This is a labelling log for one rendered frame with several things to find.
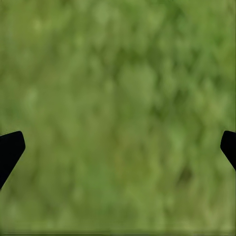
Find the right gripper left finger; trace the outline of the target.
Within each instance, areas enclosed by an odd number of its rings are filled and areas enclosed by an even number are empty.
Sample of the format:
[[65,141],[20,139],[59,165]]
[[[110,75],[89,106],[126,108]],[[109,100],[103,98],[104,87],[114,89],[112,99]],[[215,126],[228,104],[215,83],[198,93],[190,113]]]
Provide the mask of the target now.
[[0,190],[25,148],[25,140],[21,131],[0,136]]

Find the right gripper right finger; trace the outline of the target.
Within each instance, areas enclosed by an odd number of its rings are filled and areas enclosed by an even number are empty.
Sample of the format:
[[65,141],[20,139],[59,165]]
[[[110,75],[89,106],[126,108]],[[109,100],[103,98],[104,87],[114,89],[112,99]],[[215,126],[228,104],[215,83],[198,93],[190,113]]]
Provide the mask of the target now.
[[236,133],[225,131],[220,148],[236,170]]

